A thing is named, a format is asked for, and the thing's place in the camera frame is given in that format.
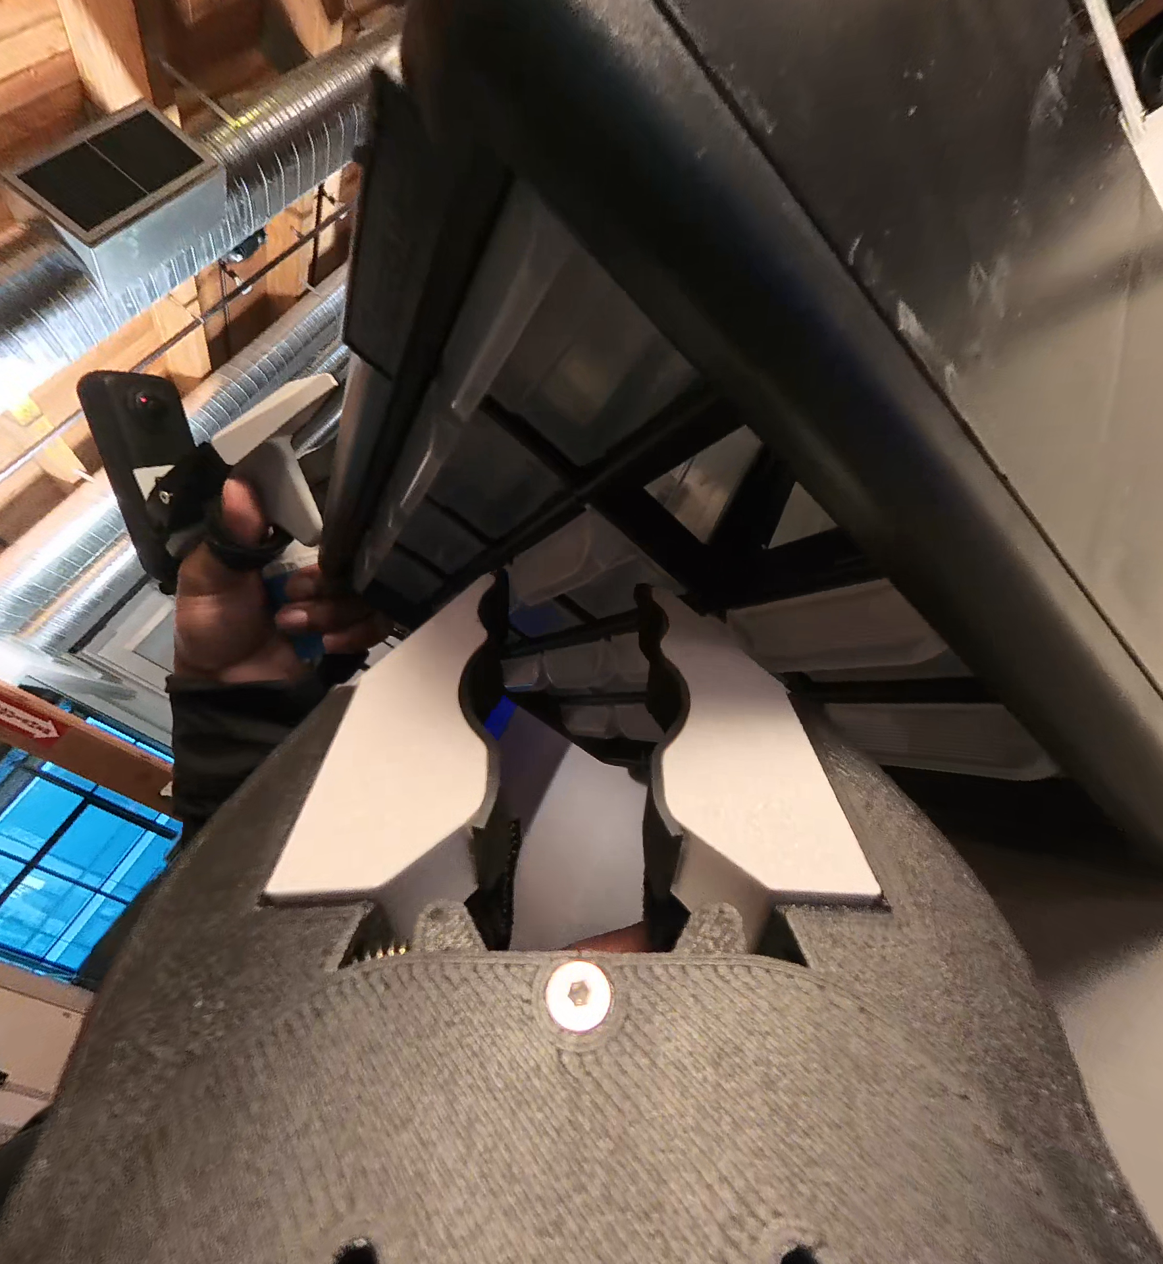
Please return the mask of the dark plastic drawer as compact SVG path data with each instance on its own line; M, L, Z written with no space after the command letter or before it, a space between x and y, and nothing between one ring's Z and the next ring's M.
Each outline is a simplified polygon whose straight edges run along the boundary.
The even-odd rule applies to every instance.
M366 561L372 528L510 185L493 150L433 138L386 71L370 85L342 327L350 368L320 544L324 577L352 593L381 565Z

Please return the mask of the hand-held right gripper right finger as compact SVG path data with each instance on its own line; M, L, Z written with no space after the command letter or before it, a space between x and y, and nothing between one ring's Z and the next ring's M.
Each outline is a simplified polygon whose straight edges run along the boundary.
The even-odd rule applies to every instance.
M777 908L874 910L884 894L788 688L726 624L636 589L653 750L644 913L671 947L706 905L737 912L754 949Z

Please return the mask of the set of translucent cabinet drawers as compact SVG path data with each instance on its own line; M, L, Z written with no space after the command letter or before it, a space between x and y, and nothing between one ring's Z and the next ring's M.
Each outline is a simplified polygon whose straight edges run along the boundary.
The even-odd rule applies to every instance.
M1050 756L523 185L409 397L356 581L418 626L504 570L513 704L644 775L636 589L722 618L878 764L1046 782Z

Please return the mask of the red striped beam sign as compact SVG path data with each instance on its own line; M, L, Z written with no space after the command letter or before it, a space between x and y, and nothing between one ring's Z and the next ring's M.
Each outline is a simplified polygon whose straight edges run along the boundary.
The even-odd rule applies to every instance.
M159 756L0 680L0 741L172 814L172 767Z

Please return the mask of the silver flexible air duct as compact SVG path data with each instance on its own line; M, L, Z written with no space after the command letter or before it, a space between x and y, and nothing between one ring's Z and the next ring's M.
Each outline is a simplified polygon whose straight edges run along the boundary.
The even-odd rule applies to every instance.
M335 343L346 279L347 268L338 268L185 397L197 440L238 420ZM145 579L106 477L95 476L0 558L0 640L64 654Z
M94 282L52 229L19 229L0 246L0 345L19 343L31 361L76 358L339 173L367 140L371 73L397 54L402 22L399 8L378 10L360 38L284 74L234 124L196 133L225 166L225 215L210 229L173 229L174 246L121 294Z

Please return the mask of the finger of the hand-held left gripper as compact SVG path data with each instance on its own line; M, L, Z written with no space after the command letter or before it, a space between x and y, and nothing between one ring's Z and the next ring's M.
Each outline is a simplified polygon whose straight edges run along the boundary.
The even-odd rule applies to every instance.
M238 465L264 444L289 439L338 386L330 373L287 382L213 435L212 449L226 465Z
M241 461L241 480L257 498L265 522L300 546L320 544L322 515L288 437L261 443Z

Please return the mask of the person's left hand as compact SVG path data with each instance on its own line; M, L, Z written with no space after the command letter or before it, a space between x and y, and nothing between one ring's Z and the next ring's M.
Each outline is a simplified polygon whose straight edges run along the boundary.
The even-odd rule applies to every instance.
M311 672L297 654L299 638L319 637L327 656L360 657L393 628L316 565L293 571L273 607L259 573L234 571L202 544L178 573L173 676L216 687L291 684Z

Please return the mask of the blue-lit window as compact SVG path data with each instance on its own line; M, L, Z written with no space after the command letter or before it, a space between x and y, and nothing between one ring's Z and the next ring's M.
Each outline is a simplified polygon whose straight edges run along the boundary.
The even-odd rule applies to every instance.
M147 884L181 823L0 741L0 963L71 983Z

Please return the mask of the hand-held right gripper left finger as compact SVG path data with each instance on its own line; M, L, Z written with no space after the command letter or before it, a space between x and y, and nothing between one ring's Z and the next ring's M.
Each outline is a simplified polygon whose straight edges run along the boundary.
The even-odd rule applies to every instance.
M474 834L498 788L484 721L502 696L506 628L508 578L492 573L356 678L265 904L368 901L413 930L431 902L476 892Z

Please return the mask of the white filing cabinet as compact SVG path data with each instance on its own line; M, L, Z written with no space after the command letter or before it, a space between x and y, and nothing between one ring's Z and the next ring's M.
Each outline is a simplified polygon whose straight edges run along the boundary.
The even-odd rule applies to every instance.
M47 1109L94 993L0 961L0 1146Z

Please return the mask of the black drawer cabinet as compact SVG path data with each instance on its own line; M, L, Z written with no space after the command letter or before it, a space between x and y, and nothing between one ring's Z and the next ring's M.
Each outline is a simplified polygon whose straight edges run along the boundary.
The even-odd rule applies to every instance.
M1163 866L1163 211L1073 3L409 3L399 77Z

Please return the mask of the metal vent box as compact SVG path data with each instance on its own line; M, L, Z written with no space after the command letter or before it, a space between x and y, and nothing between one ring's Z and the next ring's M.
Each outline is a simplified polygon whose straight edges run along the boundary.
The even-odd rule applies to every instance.
M226 208L225 166L145 101L1 169L0 191L113 298L176 264Z

